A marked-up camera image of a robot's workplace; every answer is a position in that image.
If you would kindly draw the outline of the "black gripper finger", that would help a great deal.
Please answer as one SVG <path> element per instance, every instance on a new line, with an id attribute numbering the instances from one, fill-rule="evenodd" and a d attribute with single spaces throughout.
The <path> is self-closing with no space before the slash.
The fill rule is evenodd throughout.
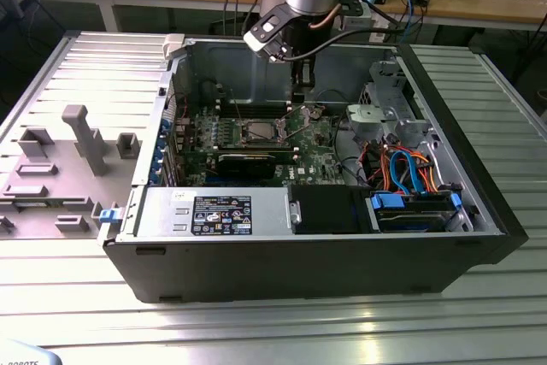
<path id="1" fill-rule="evenodd" d="M 303 103 L 315 88 L 315 62 L 297 61 L 291 64 L 291 101 Z"/>

